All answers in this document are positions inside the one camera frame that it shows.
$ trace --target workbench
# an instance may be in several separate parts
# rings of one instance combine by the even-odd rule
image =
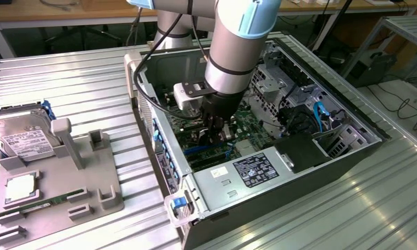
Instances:
[[[269,37],[281,39],[392,138],[337,181],[197,249],[417,249],[417,139],[292,36]],[[75,137],[96,128],[109,134],[125,202],[120,212],[13,249],[181,247],[131,110],[125,52],[1,60],[0,105],[47,98],[56,116],[71,119]]]
[[[417,0],[405,0],[409,6],[408,15],[417,10]],[[345,0],[339,4],[331,4],[325,11],[332,14],[320,38],[316,41],[315,49],[319,48],[325,35],[332,27],[332,23],[339,16]],[[320,15],[325,6],[320,4],[295,4],[283,0],[280,6],[280,16]],[[399,11],[397,5],[375,6],[365,0],[353,0],[347,13],[373,13]],[[137,15],[137,8],[121,10],[84,11],[81,5],[71,6],[71,11],[45,6],[39,0],[13,0],[11,5],[0,5],[0,54],[3,58],[15,58],[15,53],[1,31],[15,28],[80,26],[97,24],[131,23]],[[144,10],[140,22],[156,21],[156,11]]]

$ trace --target metal table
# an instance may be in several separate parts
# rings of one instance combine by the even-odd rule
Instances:
[[[199,249],[417,248],[417,141],[291,37],[279,37],[392,136],[336,182]],[[129,109],[125,49],[7,59],[0,105],[48,98],[73,135],[111,134],[125,208],[16,249],[180,249]]]
[[[367,39],[364,40],[355,56],[347,63],[343,71],[341,76],[347,78],[349,75],[363,53],[368,50],[375,38],[377,37],[381,28],[391,29],[397,35],[403,36],[405,39],[408,39],[413,44],[417,45],[417,16],[401,16],[401,17],[383,17],[372,32],[369,33]],[[387,45],[391,42],[391,39],[387,39],[384,43],[379,46],[379,48],[385,48]]]

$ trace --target hard drive label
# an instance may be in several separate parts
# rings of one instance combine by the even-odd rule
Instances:
[[[7,135],[3,140],[9,145],[15,154],[21,158],[53,151],[43,130],[35,130],[20,134]]]
[[[248,188],[280,176],[264,153],[235,162],[233,166]]]

